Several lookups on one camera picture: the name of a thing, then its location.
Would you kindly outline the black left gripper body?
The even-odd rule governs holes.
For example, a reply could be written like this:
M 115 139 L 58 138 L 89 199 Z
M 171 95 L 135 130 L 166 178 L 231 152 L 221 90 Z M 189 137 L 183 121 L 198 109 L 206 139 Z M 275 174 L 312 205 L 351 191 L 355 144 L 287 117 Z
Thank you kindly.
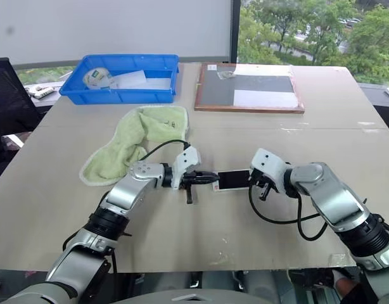
M 181 189 L 188 190 L 195 183 L 197 177 L 196 171 L 186 172 L 181 179 Z

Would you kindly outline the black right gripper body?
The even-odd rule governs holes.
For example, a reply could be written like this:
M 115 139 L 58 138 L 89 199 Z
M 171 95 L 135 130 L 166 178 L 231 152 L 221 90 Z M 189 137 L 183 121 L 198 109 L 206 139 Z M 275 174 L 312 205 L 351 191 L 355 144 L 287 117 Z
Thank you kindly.
M 263 193 L 269 193 L 270 190 L 277 191 L 274 181 L 258 170 L 253 171 L 253 184 L 263 189 Z

